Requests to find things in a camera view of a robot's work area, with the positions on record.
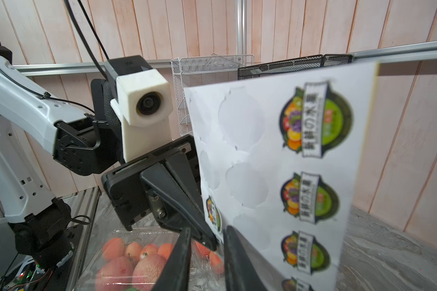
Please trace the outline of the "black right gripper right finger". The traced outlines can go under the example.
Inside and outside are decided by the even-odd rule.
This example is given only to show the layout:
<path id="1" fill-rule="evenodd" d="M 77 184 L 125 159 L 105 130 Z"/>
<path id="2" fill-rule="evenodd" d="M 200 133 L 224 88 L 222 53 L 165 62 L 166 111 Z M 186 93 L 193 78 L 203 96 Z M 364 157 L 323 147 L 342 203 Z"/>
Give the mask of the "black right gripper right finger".
<path id="1" fill-rule="evenodd" d="M 228 226 L 223 235 L 226 290 L 266 291 L 235 228 Z"/>

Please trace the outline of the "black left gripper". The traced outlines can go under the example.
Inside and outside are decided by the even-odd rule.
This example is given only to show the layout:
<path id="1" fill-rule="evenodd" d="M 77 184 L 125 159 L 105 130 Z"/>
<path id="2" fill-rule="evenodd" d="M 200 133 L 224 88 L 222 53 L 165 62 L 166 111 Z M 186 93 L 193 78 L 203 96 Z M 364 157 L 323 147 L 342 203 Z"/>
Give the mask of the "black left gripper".
<path id="1" fill-rule="evenodd" d="M 217 239 L 200 210 L 199 162 L 194 138 L 186 135 L 102 176 L 103 188 L 127 231 L 152 213 L 161 227 L 181 232 L 211 251 Z"/>

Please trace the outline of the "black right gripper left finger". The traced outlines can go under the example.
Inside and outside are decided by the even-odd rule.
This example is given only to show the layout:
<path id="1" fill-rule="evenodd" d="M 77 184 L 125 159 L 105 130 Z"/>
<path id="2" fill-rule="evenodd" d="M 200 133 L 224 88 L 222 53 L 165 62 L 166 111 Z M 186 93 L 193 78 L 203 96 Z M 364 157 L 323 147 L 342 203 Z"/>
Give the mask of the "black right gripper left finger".
<path id="1" fill-rule="evenodd" d="M 191 263 L 191 229 L 184 228 L 152 291 L 187 291 Z"/>

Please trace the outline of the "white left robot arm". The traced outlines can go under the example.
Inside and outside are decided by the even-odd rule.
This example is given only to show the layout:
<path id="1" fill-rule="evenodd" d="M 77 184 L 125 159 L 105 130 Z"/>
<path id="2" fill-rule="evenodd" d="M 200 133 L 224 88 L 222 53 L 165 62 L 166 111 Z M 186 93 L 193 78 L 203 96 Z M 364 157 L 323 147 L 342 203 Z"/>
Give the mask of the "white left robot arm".
<path id="1" fill-rule="evenodd" d="M 87 223 L 49 188 L 30 140 L 68 171 L 99 175 L 125 229 L 153 213 L 161 227 L 188 228 L 216 250 L 200 208 L 194 140 L 171 138 L 168 80 L 138 55 L 109 59 L 100 68 L 94 105 L 87 108 L 24 76 L 0 46 L 0 204 L 17 252 L 42 269 L 59 267 L 74 253 L 68 226 Z"/>

